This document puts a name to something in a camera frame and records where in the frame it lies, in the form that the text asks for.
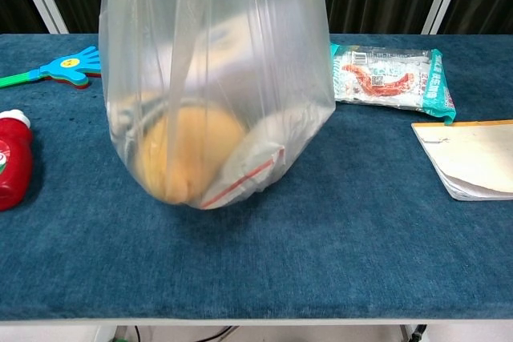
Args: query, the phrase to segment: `blue table cover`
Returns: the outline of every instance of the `blue table cover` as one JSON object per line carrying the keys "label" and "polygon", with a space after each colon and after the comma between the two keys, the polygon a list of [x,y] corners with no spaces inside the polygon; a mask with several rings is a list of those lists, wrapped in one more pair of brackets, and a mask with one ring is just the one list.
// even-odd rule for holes
{"label": "blue table cover", "polygon": [[[0,76],[97,44],[1,35]],[[439,48],[457,120],[513,118],[511,36],[333,35]],[[287,175],[219,211],[147,195],[111,145],[101,79],[0,90],[33,124],[25,201],[0,213],[0,320],[511,318],[513,202],[454,201],[410,124],[338,105]]]}

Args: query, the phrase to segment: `snack package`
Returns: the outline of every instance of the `snack package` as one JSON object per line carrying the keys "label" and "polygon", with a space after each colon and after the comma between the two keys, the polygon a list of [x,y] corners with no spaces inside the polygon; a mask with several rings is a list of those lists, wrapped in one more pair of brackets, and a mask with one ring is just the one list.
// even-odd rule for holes
{"label": "snack package", "polygon": [[451,124],[456,110],[438,50],[331,43],[335,100],[416,110]]}

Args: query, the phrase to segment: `barcode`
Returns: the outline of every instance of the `barcode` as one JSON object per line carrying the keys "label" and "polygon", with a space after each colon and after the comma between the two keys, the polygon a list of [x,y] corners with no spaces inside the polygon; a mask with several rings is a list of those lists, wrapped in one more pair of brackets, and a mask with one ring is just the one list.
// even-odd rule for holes
{"label": "barcode", "polygon": [[373,86],[382,86],[383,85],[383,75],[373,75],[370,81],[370,84]]}
{"label": "barcode", "polygon": [[367,64],[366,52],[353,52],[353,64]]}

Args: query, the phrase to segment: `floor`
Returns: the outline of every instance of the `floor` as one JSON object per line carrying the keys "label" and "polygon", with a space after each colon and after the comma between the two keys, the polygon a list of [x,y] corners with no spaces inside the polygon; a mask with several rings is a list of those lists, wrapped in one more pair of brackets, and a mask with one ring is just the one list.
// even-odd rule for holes
{"label": "floor", "polygon": [[[142,342],[193,342],[219,327],[140,327]],[[94,342],[96,326],[0,326],[0,342]],[[136,342],[135,329],[122,330]],[[513,321],[429,325],[424,342],[513,342]],[[402,342],[399,326],[242,327],[226,342]]]}

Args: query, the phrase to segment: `paper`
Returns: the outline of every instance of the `paper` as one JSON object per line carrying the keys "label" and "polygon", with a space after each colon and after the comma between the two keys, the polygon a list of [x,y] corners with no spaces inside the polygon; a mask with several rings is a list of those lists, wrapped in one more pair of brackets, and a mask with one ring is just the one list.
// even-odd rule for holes
{"label": "paper", "polygon": [[513,120],[412,127],[453,198],[513,199]]}

